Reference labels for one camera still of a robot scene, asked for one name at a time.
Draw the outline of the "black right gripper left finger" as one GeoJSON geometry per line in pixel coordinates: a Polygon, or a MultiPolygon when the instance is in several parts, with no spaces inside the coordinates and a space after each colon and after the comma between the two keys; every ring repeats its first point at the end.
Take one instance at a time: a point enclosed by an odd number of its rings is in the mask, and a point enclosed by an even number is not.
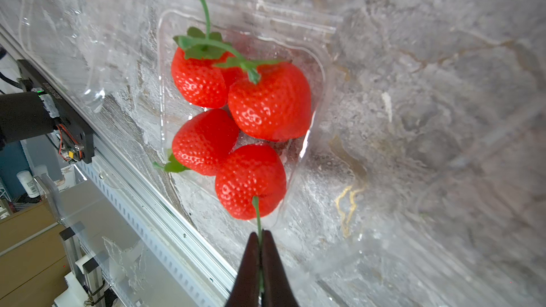
{"type": "Polygon", "coordinates": [[[233,289],[225,307],[257,307],[260,296],[260,245],[251,233],[240,263],[233,289]]]}

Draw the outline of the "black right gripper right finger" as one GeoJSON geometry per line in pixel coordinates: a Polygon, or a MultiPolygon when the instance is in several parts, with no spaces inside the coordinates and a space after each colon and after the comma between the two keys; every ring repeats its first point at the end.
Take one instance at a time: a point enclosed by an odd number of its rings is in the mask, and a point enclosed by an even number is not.
{"type": "Polygon", "coordinates": [[[261,272],[263,277],[262,306],[299,307],[289,285],[274,237],[263,230],[261,242],[261,272]]]}

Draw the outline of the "red strawberry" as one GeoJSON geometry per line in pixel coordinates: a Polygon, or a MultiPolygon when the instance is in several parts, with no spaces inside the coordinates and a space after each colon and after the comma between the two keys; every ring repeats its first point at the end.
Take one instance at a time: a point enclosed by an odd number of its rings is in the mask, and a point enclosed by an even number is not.
{"type": "Polygon", "coordinates": [[[266,144],[234,150],[215,180],[220,204],[236,220],[265,217],[275,211],[287,193],[287,177],[277,152],[266,144]]]}

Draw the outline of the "clear plastic clamshell container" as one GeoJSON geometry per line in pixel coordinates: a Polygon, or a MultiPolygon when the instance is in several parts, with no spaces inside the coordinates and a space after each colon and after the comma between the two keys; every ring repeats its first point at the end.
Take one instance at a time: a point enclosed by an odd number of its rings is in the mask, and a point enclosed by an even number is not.
{"type": "Polygon", "coordinates": [[[224,103],[239,145],[270,143],[284,164],[287,192],[270,199],[275,225],[296,193],[295,180],[317,133],[328,82],[319,48],[333,33],[324,18],[253,0],[24,0],[25,52],[86,118],[155,69],[156,131],[169,149],[184,122],[202,108],[183,98],[173,59],[210,57],[216,70],[240,71],[224,103]]]}

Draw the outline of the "packed strawberry with long stem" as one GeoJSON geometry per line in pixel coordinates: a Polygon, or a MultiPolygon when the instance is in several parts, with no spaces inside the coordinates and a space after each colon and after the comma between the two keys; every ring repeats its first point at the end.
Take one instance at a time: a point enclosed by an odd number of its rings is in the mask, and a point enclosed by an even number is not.
{"type": "Polygon", "coordinates": [[[206,19],[204,31],[190,27],[186,34],[173,37],[177,49],[171,62],[171,76],[184,99],[203,108],[222,108],[228,103],[230,87],[245,78],[240,68],[219,68],[234,55],[219,44],[221,33],[212,31],[206,0],[199,0],[206,19]]]}

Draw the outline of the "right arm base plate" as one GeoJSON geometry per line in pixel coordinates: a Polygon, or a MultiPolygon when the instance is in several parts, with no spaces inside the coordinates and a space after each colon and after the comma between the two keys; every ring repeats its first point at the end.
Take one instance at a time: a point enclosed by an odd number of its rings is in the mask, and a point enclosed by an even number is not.
{"type": "Polygon", "coordinates": [[[80,116],[76,109],[51,85],[50,81],[29,61],[17,61],[21,73],[21,82],[25,90],[33,90],[40,98],[50,98],[46,109],[53,115],[55,129],[59,133],[58,154],[68,161],[83,161],[90,164],[95,156],[95,147],[91,126],[80,116]]]}

